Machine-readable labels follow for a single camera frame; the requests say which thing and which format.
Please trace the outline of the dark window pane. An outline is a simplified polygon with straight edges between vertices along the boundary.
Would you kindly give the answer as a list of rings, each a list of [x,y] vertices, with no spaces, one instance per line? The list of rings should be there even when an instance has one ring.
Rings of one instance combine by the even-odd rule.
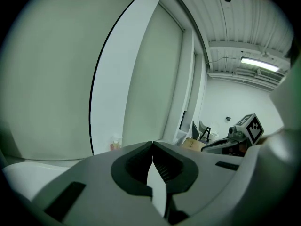
[[[183,121],[185,119],[185,114],[186,114],[187,111],[184,111],[183,114],[182,114],[182,119],[181,119],[181,123],[180,123],[180,126],[179,126],[179,129],[181,130],[182,128],[182,124],[183,124]]]

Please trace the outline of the long ceiling light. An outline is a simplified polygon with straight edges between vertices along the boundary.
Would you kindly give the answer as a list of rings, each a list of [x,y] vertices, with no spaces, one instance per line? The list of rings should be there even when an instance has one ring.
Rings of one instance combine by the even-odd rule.
[[[248,58],[248,57],[241,57],[240,61],[243,64],[257,66],[257,67],[267,69],[267,70],[272,71],[272,72],[277,72],[279,70],[279,68],[275,65],[272,65],[270,63],[263,62],[263,61],[260,61],[260,60]]]

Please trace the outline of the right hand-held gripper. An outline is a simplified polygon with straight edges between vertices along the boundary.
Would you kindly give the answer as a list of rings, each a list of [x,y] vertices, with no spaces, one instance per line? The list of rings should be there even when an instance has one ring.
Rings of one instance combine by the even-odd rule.
[[[236,140],[239,143],[243,143],[246,149],[258,143],[262,137],[264,129],[259,122],[256,114],[245,115],[239,122],[229,128],[227,138],[216,140],[210,144],[201,148],[201,152],[205,152],[212,149],[224,148],[231,144],[231,140]]]

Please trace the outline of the plain brown cardboard box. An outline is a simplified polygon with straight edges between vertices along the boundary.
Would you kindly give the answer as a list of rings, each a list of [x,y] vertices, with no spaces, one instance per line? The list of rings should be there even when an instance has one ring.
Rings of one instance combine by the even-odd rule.
[[[205,146],[206,144],[204,144],[203,142],[194,140],[192,138],[186,138],[183,144],[181,145],[182,148],[190,149],[197,152],[200,152],[201,149]]]

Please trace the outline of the medium grey roller blind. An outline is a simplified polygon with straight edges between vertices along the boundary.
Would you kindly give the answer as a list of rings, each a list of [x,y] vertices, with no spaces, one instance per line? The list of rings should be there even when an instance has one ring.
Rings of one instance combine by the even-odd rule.
[[[124,118],[122,145],[162,138],[172,103],[183,32],[157,5],[135,61]]]

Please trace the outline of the narrow grey roller blind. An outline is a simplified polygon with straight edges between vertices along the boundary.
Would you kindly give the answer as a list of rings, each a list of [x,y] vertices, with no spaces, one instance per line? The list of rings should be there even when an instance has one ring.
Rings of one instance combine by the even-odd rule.
[[[194,71],[195,71],[195,60],[196,60],[196,54],[193,53],[193,60],[192,60],[192,69],[191,69],[191,77],[190,77],[190,84],[189,84],[189,91],[188,91],[188,97],[186,102],[186,111],[188,111],[189,103],[190,103],[190,97],[191,97],[191,91],[192,91],[192,84],[193,84],[193,77],[194,77]]]

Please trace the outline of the pink pump soap bottle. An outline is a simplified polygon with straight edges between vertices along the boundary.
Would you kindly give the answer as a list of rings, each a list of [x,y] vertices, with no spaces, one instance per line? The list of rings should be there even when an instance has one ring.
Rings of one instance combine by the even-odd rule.
[[[122,137],[113,136],[109,141],[110,151],[118,150],[122,147]]]

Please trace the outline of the wide grey roller blind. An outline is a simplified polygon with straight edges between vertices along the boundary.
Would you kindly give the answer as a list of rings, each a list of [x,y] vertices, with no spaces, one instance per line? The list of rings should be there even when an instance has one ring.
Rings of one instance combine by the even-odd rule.
[[[0,150],[30,160],[92,155],[89,100],[103,44],[133,0],[31,0],[0,53]]]

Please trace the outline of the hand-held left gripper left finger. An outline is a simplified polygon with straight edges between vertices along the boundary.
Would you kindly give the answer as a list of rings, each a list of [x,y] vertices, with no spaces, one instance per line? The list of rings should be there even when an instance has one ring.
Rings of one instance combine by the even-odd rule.
[[[86,158],[52,180],[33,203],[52,224],[169,226],[152,204],[152,142]]]

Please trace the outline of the ceiling air vent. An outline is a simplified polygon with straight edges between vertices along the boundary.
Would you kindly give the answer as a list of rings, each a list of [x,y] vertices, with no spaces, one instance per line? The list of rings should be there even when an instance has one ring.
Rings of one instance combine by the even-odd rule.
[[[265,69],[257,69],[258,76],[264,77],[266,79],[274,80],[274,81],[281,81],[284,77],[284,75],[279,74],[277,72],[268,71]]]

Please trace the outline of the grey chair with black legs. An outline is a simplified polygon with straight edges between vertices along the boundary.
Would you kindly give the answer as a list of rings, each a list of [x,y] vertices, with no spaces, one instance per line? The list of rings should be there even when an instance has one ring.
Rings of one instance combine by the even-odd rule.
[[[199,120],[199,133],[200,133],[200,138],[199,139],[209,143],[211,128],[205,126],[201,120]]]

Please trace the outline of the person's right forearm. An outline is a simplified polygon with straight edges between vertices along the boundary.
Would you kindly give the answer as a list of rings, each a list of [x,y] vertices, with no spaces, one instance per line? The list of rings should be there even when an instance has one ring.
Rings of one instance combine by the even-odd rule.
[[[262,145],[268,138],[273,137],[273,136],[281,133],[283,130],[284,130],[283,128],[280,128],[279,130],[277,130],[276,132],[274,132],[272,134],[262,136],[259,139],[258,144]]]

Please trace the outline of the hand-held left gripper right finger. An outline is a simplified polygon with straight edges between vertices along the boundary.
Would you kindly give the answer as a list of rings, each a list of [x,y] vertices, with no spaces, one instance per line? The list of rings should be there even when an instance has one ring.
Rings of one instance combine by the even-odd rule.
[[[153,142],[152,155],[166,183],[165,218],[153,217],[153,224],[235,224],[242,192],[234,184],[244,157],[159,142]]]

